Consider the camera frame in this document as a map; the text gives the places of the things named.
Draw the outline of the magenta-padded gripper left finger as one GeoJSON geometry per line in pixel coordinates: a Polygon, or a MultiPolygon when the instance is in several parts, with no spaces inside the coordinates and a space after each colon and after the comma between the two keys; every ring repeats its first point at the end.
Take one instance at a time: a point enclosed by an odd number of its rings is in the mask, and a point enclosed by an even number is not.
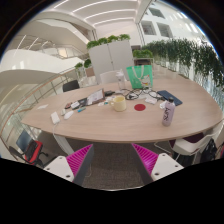
{"type": "Polygon", "coordinates": [[[90,144],[67,157],[58,156],[44,170],[81,186],[91,165],[93,155],[94,146],[90,144]]]}

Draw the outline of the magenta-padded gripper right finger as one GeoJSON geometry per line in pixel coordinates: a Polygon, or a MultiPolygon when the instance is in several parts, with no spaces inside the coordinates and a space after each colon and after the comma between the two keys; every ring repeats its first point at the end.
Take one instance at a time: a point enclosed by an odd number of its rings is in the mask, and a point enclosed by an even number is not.
{"type": "Polygon", "coordinates": [[[143,146],[132,143],[132,156],[145,185],[183,169],[166,153],[157,154],[143,146]]]}

